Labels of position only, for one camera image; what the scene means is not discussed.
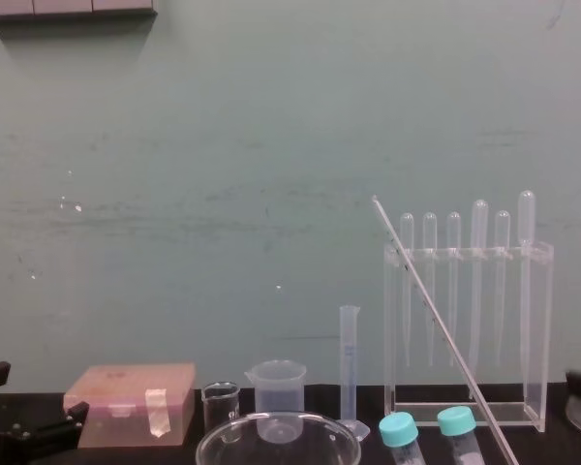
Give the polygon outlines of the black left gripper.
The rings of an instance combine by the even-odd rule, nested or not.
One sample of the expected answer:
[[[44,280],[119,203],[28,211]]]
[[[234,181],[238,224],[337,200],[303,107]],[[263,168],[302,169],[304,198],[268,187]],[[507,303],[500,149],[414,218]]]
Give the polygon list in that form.
[[[11,364],[0,361],[0,387],[9,379]],[[70,408],[63,420],[39,427],[25,428],[13,423],[0,431],[0,464],[28,464],[43,456],[46,445],[77,444],[89,412],[89,404],[79,402]]]

